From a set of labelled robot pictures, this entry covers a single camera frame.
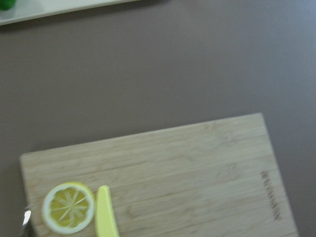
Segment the metal left gripper finger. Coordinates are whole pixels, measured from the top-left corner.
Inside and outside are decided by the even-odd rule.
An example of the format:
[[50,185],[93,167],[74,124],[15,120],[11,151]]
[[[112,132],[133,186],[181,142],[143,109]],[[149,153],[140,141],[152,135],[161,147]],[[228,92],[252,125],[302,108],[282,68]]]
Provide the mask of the metal left gripper finger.
[[24,218],[21,227],[19,237],[31,237],[32,236],[32,224],[31,224],[32,211],[29,206],[24,209]]

